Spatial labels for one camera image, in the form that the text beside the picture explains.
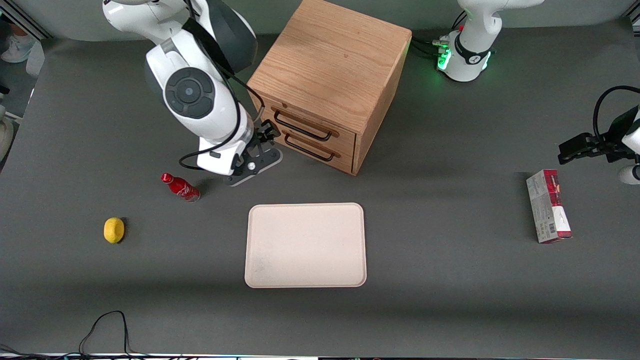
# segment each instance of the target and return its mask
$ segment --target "metal drawer handle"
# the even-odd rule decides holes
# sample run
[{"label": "metal drawer handle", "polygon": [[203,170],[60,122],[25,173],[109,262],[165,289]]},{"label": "metal drawer handle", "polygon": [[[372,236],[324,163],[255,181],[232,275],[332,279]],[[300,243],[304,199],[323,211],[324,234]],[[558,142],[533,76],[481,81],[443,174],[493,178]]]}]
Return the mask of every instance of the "metal drawer handle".
[{"label": "metal drawer handle", "polygon": [[333,157],[335,156],[335,154],[334,154],[334,153],[331,153],[331,156],[329,156],[328,158],[323,158],[322,156],[320,156],[320,155],[318,155],[318,154],[316,154],[316,153],[314,153],[314,152],[312,152],[312,151],[306,150],[306,149],[305,149],[304,147],[302,147],[302,146],[298,146],[298,145],[296,145],[296,144],[294,144],[294,143],[290,142],[290,141],[289,141],[289,137],[290,137],[290,135],[289,135],[289,134],[286,134],[286,135],[284,136],[284,142],[285,142],[285,143],[287,143],[287,145],[291,146],[291,147],[292,147],[292,148],[294,148],[294,149],[300,150],[301,152],[304,152],[305,154],[309,154],[309,155],[313,156],[314,158],[316,158],[316,159],[318,159],[318,160],[322,160],[322,161],[324,161],[325,163],[328,163],[329,161],[333,160]]},{"label": "metal drawer handle", "polygon": [[315,140],[318,140],[318,141],[320,141],[320,142],[325,142],[325,141],[329,140],[329,138],[331,138],[331,135],[332,135],[332,132],[331,132],[331,131],[329,131],[329,133],[328,133],[324,138],[322,138],[322,137],[317,136],[317,135],[315,135],[315,134],[309,133],[307,130],[300,129],[298,126],[288,124],[288,123],[286,123],[286,122],[284,122],[284,121],[282,121],[282,120],[278,119],[278,115],[279,115],[279,114],[280,114],[280,110],[276,110],[276,113],[275,113],[275,114],[273,114],[273,118],[274,118],[274,119],[276,120],[276,122],[277,122],[278,124],[280,124],[280,125],[286,126],[286,127],[288,127],[289,129],[295,130],[295,131],[297,131],[297,132],[299,132],[299,133],[301,133],[301,134],[303,134],[303,135],[307,135],[308,137],[310,137],[310,138],[312,138],[312,139],[315,139]]}]

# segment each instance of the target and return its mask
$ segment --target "shoe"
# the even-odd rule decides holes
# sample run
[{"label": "shoe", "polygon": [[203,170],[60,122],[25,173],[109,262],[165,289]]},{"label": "shoe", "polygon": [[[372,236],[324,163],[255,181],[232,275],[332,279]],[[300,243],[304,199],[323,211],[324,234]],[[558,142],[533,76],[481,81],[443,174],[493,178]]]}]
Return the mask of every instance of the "shoe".
[{"label": "shoe", "polygon": [[27,74],[37,78],[38,75],[40,75],[42,64],[44,64],[44,51],[42,51],[42,44],[36,41],[35,45],[31,48],[29,59],[27,60]]},{"label": "shoe", "polygon": [[0,55],[0,58],[8,63],[21,63],[29,58],[31,48],[36,40],[31,35],[9,37],[9,49]]}]

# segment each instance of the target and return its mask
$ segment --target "cable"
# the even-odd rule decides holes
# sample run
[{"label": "cable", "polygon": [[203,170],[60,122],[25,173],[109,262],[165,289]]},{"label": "cable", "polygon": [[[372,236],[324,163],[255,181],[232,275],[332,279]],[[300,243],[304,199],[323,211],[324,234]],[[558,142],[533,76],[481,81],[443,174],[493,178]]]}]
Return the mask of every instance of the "cable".
[{"label": "cable", "polygon": [[465,10],[462,10],[460,15],[458,15],[456,20],[453,22],[451,29],[455,30],[458,27],[458,25],[460,25],[460,23],[463,22],[466,18],[467,18],[467,12]]},{"label": "cable", "polygon": [[418,50],[419,52],[421,52],[424,55],[424,56],[421,56],[421,58],[423,58],[425,56],[429,57],[429,58],[435,58],[438,55],[438,54],[436,54],[434,52],[430,52],[430,51],[427,51],[426,49],[421,48],[417,44],[412,44],[410,49],[415,49],[415,50]]},{"label": "cable", "polygon": [[52,356],[47,356],[47,355],[43,355],[43,354],[23,353],[23,352],[16,351],[12,347],[9,347],[8,345],[5,345],[5,344],[0,344],[0,351],[11,353],[11,354],[15,354],[15,355],[19,356],[19,357],[14,357],[12,359],[23,359],[23,360],[27,360],[27,359],[60,360],[60,359],[64,359],[65,357],[72,356],[73,354],[80,355],[77,352],[69,352],[69,353],[64,354],[62,356],[52,357]]},{"label": "cable", "polygon": [[[193,8],[193,3],[191,2],[191,0],[187,0],[187,5],[189,7],[189,16],[193,19],[196,20],[195,17],[195,10]],[[200,150],[200,151],[195,151],[195,152],[190,152],[189,154],[186,154],[185,156],[181,157],[178,160],[178,163],[180,164],[180,166],[184,167],[184,168],[188,168],[190,170],[199,170],[199,171],[204,171],[203,168],[199,167],[199,166],[191,166],[191,165],[187,165],[184,163],[184,160],[188,159],[188,158],[192,158],[194,156],[198,156],[201,154],[206,154],[208,152],[211,152],[213,150],[219,149],[220,147],[223,147],[224,145],[228,144],[229,141],[231,141],[231,139],[233,139],[238,131],[238,129],[240,128],[240,123],[242,121],[242,116],[240,114],[240,103],[236,97],[236,93],[234,92],[233,88],[231,87],[231,84],[229,83],[228,79],[225,76],[222,76],[222,71],[221,69],[223,67],[221,67],[217,62],[215,62],[207,53],[207,51],[204,49],[203,45],[200,43],[200,41],[198,39],[196,39],[196,43],[198,43],[198,47],[202,50],[202,52],[206,55],[206,57],[208,57],[208,59],[211,61],[211,63],[213,64],[213,66],[216,68],[216,70],[221,74],[221,78],[222,81],[224,82],[225,86],[228,88],[229,92],[231,93],[231,97],[234,100],[234,103],[236,105],[236,126],[234,127],[234,130],[229,134],[229,136],[224,139],[224,141],[222,141],[221,143],[219,143],[218,145],[212,146],[208,149],[204,149],[204,150]]]},{"label": "cable", "polygon": [[640,3],[636,4],[631,10],[627,12],[626,16],[631,16],[631,14],[633,14],[633,12],[636,11],[639,7]]},{"label": "cable", "polygon": [[417,42],[417,43],[422,44],[422,45],[432,45],[431,42],[425,41],[425,40],[417,38],[417,37],[411,37],[411,41]]},{"label": "cable", "polygon": [[191,2],[191,0],[186,0],[187,1],[187,7],[189,8],[189,17],[191,17],[193,20],[196,20],[196,11],[193,8],[193,3]]},{"label": "cable", "polygon": [[596,138],[598,138],[598,141],[602,144],[602,146],[605,147],[605,150],[608,150],[611,153],[614,153],[614,151],[604,142],[604,137],[602,136],[602,134],[600,134],[600,130],[598,129],[598,116],[600,114],[600,106],[602,105],[602,101],[604,101],[604,99],[609,94],[611,94],[612,92],[614,92],[616,90],[627,90],[627,91],[631,91],[631,92],[635,92],[637,94],[640,94],[640,88],[636,88],[636,87],[633,87],[633,86],[627,86],[627,85],[614,86],[614,87],[608,89],[607,91],[605,91],[600,96],[598,101],[596,102],[595,109],[593,110],[593,133],[596,136]]},{"label": "cable", "polygon": [[[195,18],[195,11],[193,8],[193,3],[191,2],[191,0],[186,0],[187,1],[187,5],[189,7],[189,15],[191,16],[191,18],[193,20],[196,20]],[[199,40],[196,40],[196,42],[198,43],[198,46],[200,47],[200,49],[202,50],[202,52],[206,55],[206,57],[208,57],[208,59],[211,61],[211,63],[216,67],[216,70],[221,74],[221,78],[225,84],[225,86],[229,89],[229,92],[231,93],[231,96],[233,97],[234,103],[236,105],[236,114],[237,114],[237,118],[236,118],[236,126],[234,128],[234,130],[229,134],[229,136],[222,141],[221,143],[219,143],[218,145],[215,145],[213,147],[210,147],[208,149],[204,149],[204,150],[200,150],[200,151],[195,151],[195,152],[190,152],[189,154],[186,154],[185,156],[181,157],[178,160],[178,163],[180,164],[180,166],[184,167],[184,168],[188,168],[190,170],[200,170],[200,171],[204,171],[205,169],[199,167],[199,166],[191,166],[191,165],[187,165],[184,163],[184,160],[188,159],[188,158],[192,158],[194,156],[198,156],[201,154],[206,154],[208,152],[211,152],[213,150],[219,149],[220,147],[223,147],[224,145],[228,144],[236,135],[238,129],[240,128],[240,124],[242,121],[241,118],[241,113],[240,113],[240,102],[237,99],[236,93],[234,92],[233,88],[231,87],[231,84],[229,83],[227,78],[231,78],[233,79],[236,83],[240,84],[242,87],[246,88],[247,90],[249,90],[254,96],[256,96],[256,98],[258,98],[258,100],[260,101],[260,110],[258,111],[258,116],[256,119],[261,118],[262,114],[264,113],[264,100],[262,99],[262,97],[252,88],[250,88],[246,83],[244,83],[243,81],[241,81],[240,79],[238,79],[235,75],[233,75],[231,72],[229,72],[227,69],[225,69],[223,66],[221,66],[219,63],[217,63],[216,61],[214,61],[208,54],[208,52],[204,49],[203,45],[200,43]]]},{"label": "cable", "polygon": [[131,344],[129,344],[129,328],[127,326],[127,318],[124,316],[124,313],[120,310],[114,310],[108,313],[104,313],[100,315],[98,319],[96,319],[96,321],[91,326],[91,330],[89,330],[89,333],[80,341],[80,344],[78,344],[78,353],[80,353],[82,356],[86,355],[86,352],[84,352],[84,344],[86,343],[87,340],[89,340],[89,338],[91,337],[91,335],[95,330],[95,327],[98,325],[100,320],[110,314],[120,314],[120,316],[122,317],[122,324],[124,325],[124,353],[130,357],[138,358],[129,353],[130,350],[131,352],[135,352],[135,351],[131,349]]}]

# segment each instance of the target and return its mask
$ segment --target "bottle cap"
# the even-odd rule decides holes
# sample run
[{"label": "bottle cap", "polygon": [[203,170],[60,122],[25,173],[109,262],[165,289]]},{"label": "bottle cap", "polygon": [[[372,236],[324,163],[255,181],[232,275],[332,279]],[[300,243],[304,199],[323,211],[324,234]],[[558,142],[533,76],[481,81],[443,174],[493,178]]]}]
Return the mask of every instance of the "bottle cap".
[{"label": "bottle cap", "polygon": [[162,180],[163,183],[168,184],[173,181],[173,176],[168,172],[165,172],[164,174],[162,174],[160,179]]}]

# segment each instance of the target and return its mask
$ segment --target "gray table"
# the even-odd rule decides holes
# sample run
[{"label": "gray table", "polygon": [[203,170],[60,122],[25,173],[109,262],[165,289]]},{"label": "gray table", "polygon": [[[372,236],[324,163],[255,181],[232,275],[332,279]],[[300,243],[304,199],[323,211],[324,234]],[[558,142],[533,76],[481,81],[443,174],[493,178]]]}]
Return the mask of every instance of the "gray table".
[{"label": "gray table", "polygon": [[[150,46],[49,44],[0,176],[3,343],[71,351],[96,317],[121,309],[143,352],[640,354],[640,188],[619,183],[621,165],[604,159],[561,167],[575,237],[539,245],[524,186],[558,167],[558,143],[590,131],[605,89],[640,84],[628,22],[505,30],[471,84],[412,53],[358,177],[284,150],[279,166],[237,188],[178,166],[196,138],[147,90]],[[612,95],[602,126],[637,102]],[[165,171],[203,199],[176,198]],[[294,199],[364,207],[364,286],[244,284],[249,209]],[[102,238],[114,216],[129,223],[121,245]],[[88,350],[122,351],[120,328],[106,319]]]}]

